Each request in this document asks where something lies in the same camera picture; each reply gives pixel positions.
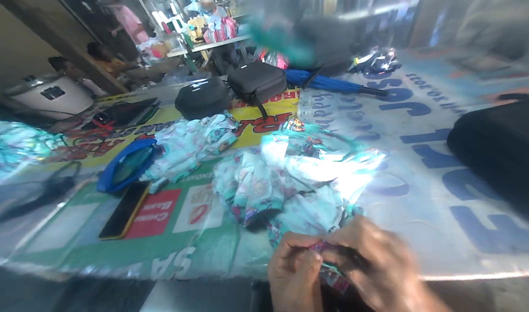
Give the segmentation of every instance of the pink shirt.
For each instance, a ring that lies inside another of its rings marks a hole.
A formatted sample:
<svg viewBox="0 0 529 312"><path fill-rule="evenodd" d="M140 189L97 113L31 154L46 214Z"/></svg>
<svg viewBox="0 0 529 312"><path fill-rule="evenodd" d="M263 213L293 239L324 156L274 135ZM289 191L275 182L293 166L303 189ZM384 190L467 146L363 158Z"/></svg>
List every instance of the pink shirt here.
<svg viewBox="0 0 529 312"><path fill-rule="evenodd" d="M142 24L139 17L137 17L127 6L121 5L114 8L114 15L136 45L149 40L149 35L147 35L147 32L145 31L134 34L135 30Z"/></svg>

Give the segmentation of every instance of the smartphone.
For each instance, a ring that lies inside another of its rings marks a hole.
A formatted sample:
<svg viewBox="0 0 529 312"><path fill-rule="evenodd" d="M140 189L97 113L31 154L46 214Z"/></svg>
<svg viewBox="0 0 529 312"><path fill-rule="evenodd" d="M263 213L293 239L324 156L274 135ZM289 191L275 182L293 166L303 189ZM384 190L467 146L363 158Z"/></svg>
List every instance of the smartphone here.
<svg viewBox="0 0 529 312"><path fill-rule="evenodd" d="M114 213L99 234L99 239L122 239L126 236L137 211L149 192L149 181L134 182L126 191Z"/></svg>

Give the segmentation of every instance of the table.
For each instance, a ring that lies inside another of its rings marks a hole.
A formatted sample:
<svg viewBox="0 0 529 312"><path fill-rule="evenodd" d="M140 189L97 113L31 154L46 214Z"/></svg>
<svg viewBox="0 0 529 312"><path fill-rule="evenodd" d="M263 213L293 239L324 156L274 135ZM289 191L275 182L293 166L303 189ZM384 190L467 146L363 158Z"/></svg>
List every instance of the table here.
<svg viewBox="0 0 529 312"><path fill-rule="evenodd" d="M398 51L398 56L404 66L393 74L345 77L367 87L387 89L387 98L309 89L301 92L296 108L299 90L291 89L265 103L270 115L266 120L260 118L257 108L234 101L232 113L242 124L234 148L258 145L266 133L262 132L267 129L264 123L280 124L298 114L385 149L391 155L359 203L381 227L409 242L424 279L529 275L529 221L471 175L445 145L448 130L460 115L499 104L494 100L499 93L529 92L529 71L511 64L496 72L470 72L461 64L478 56L456 49ZM93 152L74 153L75 158L83 157L80 161L84 164L77 177L77 192L60 207L42 207L0 228L0 265L26 272L153 280L266 277L272 254L266 232L241 228L228 211L220 211L209 192L212 167L219 159L204 162L154 198L158 203L174 203L161 212L167 216L157 216L160 221L138 226L123 240L97 239L119 199L94 191L96 173L136 137L162 130L179 118L173 99L181 86L148 89L101 102L157 96L162 110L145 125L114 133L101 151L95 150L97 142L82 143ZM38 192L39 181L64 163L29 168L2 185L0 210ZM192 224L190 214L202 202L214 213L205 219L207 225Z"/></svg>
<svg viewBox="0 0 529 312"><path fill-rule="evenodd" d="M236 37L236 38L228 39L228 40L222 41L222 42L198 43L198 44L194 44L193 45L193 49L192 50L193 50L193 52L208 50L208 49L212 49L212 48L216 48L216 47L220 47L220 46L225 46L225 45L230 44L230 43L247 40L247 39L250 39L250 38L251 38L251 35L247 34L247 35L244 35L244 36L239 36L239 37Z"/></svg>

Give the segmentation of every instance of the yellow banner section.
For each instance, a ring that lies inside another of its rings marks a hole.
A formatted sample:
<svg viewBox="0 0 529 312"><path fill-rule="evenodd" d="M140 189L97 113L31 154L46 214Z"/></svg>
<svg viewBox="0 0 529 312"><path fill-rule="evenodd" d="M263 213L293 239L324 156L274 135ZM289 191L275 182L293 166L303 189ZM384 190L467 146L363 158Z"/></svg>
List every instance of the yellow banner section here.
<svg viewBox="0 0 529 312"><path fill-rule="evenodd" d="M152 97L154 96L151 96L150 92L145 92L137 96L114 96L102 102L107 106L115 101L135 102ZM278 130L281 124L297 115L298 98L298 88L288 89L272 97L263 104L268 112L267 118L262 117L257 107L250 107L243 101L234 99L232 108L228 111L240 122L240 127L236 132L238 141L232 148L259 145L261 136ZM159 97L159 100L165 102L167 99ZM174 105L167 105L160 108L148 122L136 127L113 130L110 133L102 129L69 131L66 134L69 146L55 150L54 156L46 159L44 164L32 167L28 172L57 170L71 160L81 161L84 167L105 166L134 140L152 137L156 132L169 127L175 120L181 118L182 115Z"/></svg>

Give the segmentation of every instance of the blue umbrella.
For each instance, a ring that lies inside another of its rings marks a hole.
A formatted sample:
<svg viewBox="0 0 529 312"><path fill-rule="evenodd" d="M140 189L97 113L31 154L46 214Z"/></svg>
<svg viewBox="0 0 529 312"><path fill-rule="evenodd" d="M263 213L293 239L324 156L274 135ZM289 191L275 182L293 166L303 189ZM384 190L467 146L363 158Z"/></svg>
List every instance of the blue umbrella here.
<svg viewBox="0 0 529 312"><path fill-rule="evenodd" d="M348 93L365 93L373 96L388 96L388 91L364 87L360 84L348 81L332 79L323 75L316 75L314 79L309 78L314 75L310 72L298 69L286 69L286 79L296 86L309 86L315 89L348 92Z"/></svg>

